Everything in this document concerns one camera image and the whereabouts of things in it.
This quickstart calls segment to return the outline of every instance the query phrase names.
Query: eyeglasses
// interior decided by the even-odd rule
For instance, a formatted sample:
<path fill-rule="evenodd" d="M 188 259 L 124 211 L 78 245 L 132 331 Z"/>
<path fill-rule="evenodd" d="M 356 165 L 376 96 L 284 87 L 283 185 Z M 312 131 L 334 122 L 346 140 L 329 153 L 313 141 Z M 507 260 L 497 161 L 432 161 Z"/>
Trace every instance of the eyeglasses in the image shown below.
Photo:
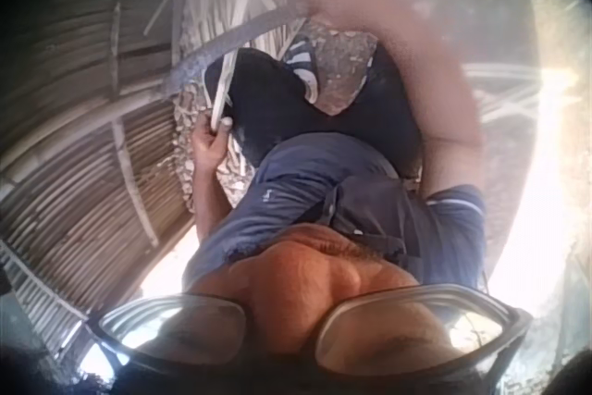
<path fill-rule="evenodd" d="M 456 285 L 419 286 L 341 302 L 317 327 L 317 366 L 342 376 L 446 376 L 471 369 L 499 378 L 526 334 L 531 316 Z M 113 352 L 140 365 L 200 368 L 249 354 L 253 320 L 223 299 L 176 295 L 129 302 L 89 321 Z"/>

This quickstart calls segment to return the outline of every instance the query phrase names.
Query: dark pants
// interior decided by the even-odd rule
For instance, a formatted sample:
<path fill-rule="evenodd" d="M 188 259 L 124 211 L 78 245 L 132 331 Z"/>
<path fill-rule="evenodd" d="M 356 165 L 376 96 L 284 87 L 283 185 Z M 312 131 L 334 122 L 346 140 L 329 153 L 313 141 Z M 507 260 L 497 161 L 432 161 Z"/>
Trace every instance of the dark pants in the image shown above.
<path fill-rule="evenodd" d="M 205 74 L 216 94 L 222 60 Z M 413 178 L 421 137 L 403 89 L 401 76 L 382 45 L 376 49 L 367 82 L 349 108 L 329 116 L 305 99 L 305 87 L 284 63 L 253 49 L 241 49 L 230 86 L 233 134 L 245 157 L 259 167 L 280 142 L 312 132 L 339 132 L 376 148 L 402 177 Z"/>

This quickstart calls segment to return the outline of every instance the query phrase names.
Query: corrugated metal roof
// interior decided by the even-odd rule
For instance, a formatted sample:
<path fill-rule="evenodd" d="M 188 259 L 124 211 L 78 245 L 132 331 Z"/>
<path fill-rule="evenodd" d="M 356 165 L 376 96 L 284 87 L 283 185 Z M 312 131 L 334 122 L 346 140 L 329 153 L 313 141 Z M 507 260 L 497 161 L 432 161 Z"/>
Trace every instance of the corrugated metal roof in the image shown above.
<path fill-rule="evenodd" d="M 149 36 L 142 34 L 161 1 L 121 0 L 122 88 L 170 69 L 170 9 Z M 109 54 L 116 2 L 21 0 L 6 18 L 0 33 L 8 61 L 0 71 L 0 154 L 43 124 L 59 129 L 55 122 L 76 107 L 114 100 Z M 62 349 L 80 320 L 56 298 L 83 313 L 128 298 L 191 219 L 173 166 L 172 104 L 152 104 L 122 120 L 133 176 L 160 240 L 156 249 L 126 188 L 111 125 L 42 163 L 0 203 L 0 235 L 28 273 L 5 253 L 0 259 L 51 353 Z"/>

